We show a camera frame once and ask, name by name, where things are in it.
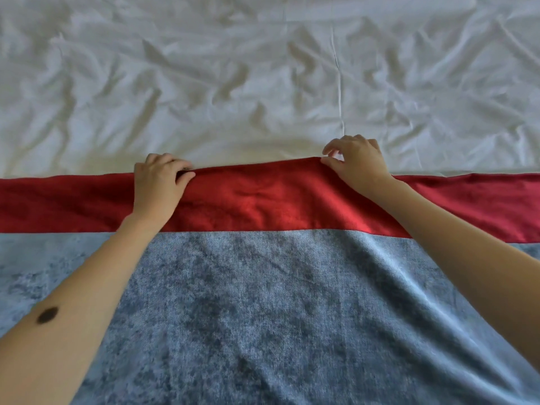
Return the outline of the person's right hand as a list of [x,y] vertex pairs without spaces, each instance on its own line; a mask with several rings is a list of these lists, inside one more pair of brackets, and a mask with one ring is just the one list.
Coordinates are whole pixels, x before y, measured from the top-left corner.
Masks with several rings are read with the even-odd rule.
[[324,147],[321,157],[351,162],[353,175],[339,178],[365,197],[371,197],[394,180],[375,139],[366,139],[361,135],[336,138]]

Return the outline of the person's left hand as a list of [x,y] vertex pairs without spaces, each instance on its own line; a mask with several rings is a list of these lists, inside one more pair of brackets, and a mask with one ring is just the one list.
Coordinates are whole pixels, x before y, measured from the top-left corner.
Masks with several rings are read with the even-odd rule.
[[145,162],[134,166],[132,214],[160,230],[172,217],[182,196],[175,178],[179,170],[193,170],[192,163],[172,154],[150,153]]

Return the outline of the red and blue-grey fabric cover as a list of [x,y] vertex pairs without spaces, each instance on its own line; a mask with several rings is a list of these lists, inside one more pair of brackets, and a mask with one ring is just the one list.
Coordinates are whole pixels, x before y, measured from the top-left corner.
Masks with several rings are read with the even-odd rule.
[[[540,405],[540,375],[318,158],[196,174],[73,405]],[[397,178],[540,260],[540,174]],[[0,179],[0,335],[132,203],[131,173]]]

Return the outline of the person's right forearm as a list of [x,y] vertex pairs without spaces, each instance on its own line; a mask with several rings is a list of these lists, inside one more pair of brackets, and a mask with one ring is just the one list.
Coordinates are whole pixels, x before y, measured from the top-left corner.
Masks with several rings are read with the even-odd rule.
[[540,372],[540,261],[419,195],[390,174],[370,199],[441,268],[482,318]]

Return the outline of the person's left forearm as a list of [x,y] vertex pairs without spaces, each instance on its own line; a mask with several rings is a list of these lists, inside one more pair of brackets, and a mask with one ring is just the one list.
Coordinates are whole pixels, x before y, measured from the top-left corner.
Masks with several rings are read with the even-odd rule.
[[70,405],[142,254],[164,225],[133,212],[0,338],[0,405]]

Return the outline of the white wrinkled bed sheet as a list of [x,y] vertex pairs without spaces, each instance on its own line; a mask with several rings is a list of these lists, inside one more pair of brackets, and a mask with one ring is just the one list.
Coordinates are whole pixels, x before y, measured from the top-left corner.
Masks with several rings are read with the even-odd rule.
[[320,156],[540,172],[540,0],[0,0],[0,177]]

